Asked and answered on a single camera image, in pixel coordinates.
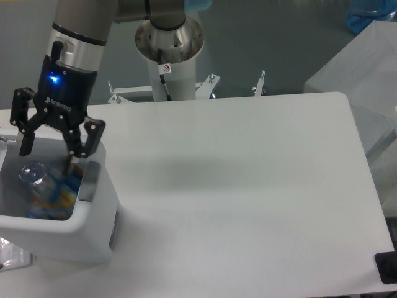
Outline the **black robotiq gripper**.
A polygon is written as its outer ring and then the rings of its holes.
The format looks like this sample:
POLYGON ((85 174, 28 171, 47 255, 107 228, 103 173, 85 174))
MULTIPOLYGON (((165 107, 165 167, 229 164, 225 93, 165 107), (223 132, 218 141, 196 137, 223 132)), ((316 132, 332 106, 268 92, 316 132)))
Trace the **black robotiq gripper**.
POLYGON ((64 174, 71 174, 74 164, 97 151, 105 130, 105 122, 87 116, 87 105, 95 85, 97 71, 82 70, 52 60, 43 60, 38 91, 31 88, 14 90, 10 124, 22 134, 20 156, 31 154, 35 131, 47 125, 61 133, 68 149, 64 174), (36 114, 28 119, 29 102, 33 100, 36 114), (87 138, 81 141, 79 126, 84 123, 87 138))

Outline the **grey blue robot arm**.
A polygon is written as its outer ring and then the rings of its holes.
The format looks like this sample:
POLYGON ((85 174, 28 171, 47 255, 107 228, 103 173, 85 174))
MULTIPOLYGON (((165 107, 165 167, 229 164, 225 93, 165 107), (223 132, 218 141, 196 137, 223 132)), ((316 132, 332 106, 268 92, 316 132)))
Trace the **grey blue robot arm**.
POLYGON ((37 90, 14 91, 10 123, 22 136, 20 155, 32 152, 36 130, 46 125, 63 136, 69 173, 93 155, 105 122, 87 106, 113 23, 140 21, 135 34, 149 68, 155 101, 196 98, 196 59, 204 45, 201 25, 189 16, 211 1, 60 1, 52 23, 37 90))

